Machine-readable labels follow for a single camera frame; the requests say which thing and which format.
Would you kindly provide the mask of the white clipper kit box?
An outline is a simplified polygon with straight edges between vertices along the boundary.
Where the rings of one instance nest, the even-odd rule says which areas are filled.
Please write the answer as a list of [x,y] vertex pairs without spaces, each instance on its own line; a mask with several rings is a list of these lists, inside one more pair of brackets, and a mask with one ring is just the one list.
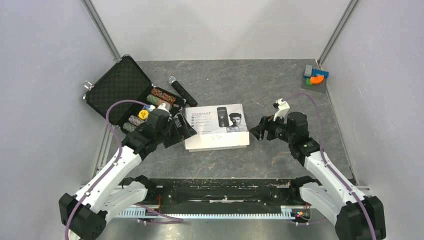
[[189,107],[184,116],[196,135],[184,141],[189,152],[246,148],[250,145],[240,103]]

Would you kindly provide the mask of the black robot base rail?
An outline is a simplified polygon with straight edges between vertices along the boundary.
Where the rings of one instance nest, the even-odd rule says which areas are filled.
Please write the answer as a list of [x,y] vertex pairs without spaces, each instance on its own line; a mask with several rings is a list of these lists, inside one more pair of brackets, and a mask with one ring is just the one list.
[[226,206],[264,208],[299,206],[303,201],[287,178],[147,178],[126,177],[118,184],[124,189],[139,182],[148,189],[145,205],[160,206],[163,212],[189,212]]

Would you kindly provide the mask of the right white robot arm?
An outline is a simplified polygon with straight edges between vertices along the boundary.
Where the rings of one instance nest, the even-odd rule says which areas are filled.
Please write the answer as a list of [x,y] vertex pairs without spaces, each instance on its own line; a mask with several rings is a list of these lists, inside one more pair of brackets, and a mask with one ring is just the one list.
[[249,132],[259,141],[279,139],[288,144],[292,157],[314,175],[292,180],[289,199],[315,207],[333,224],[340,240],[386,238],[382,201],[367,196],[336,169],[320,144],[310,137],[304,113],[290,112],[286,119],[263,116]]

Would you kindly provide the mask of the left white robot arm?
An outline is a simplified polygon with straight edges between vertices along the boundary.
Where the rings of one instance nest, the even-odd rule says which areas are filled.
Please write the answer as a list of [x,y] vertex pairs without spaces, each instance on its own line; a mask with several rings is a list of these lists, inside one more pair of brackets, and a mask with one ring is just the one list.
[[157,190],[140,181],[134,180],[117,192],[114,189],[159,145],[168,148],[196,134],[181,113],[171,117],[163,109],[151,111],[145,122],[126,134],[117,152],[89,183],[73,195],[65,193],[59,199],[65,239],[78,236],[95,240],[111,219],[128,207],[142,201],[153,203]]

